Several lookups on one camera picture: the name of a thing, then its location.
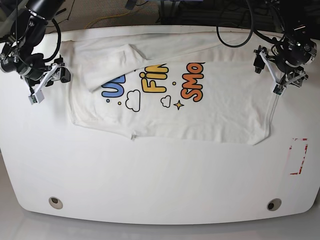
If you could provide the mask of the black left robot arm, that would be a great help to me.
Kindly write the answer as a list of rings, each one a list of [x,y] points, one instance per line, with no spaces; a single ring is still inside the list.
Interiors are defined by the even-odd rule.
[[[254,30],[258,37],[271,44],[271,48],[260,45],[254,50],[253,65],[257,74],[268,68],[273,79],[272,92],[280,96],[288,85],[300,88],[308,79],[303,65],[316,58],[318,49],[307,27],[306,0],[267,0],[265,4],[274,24],[282,30],[282,37],[279,40],[269,38]]]

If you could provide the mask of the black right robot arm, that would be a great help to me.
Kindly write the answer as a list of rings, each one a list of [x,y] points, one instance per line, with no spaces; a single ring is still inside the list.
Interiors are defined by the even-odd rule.
[[[70,72],[65,68],[63,58],[58,54],[62,33],[55,20],[62,0],[29,0],[20,7],[19,0],[4,0],[0,3],[2,11],[10,10],[13,17],[10,30],[0,41],[4,47],[0,53],[0,69],[5,73],[17,72],[29,88],[41,83],[44,77],[53,73],[44,84],[52,86],[55,81],[68,83]],[[34,53],[34,48],[43,40],[49,23],[57,32],[57,44],[53,54],[45,58],[42,53]]]

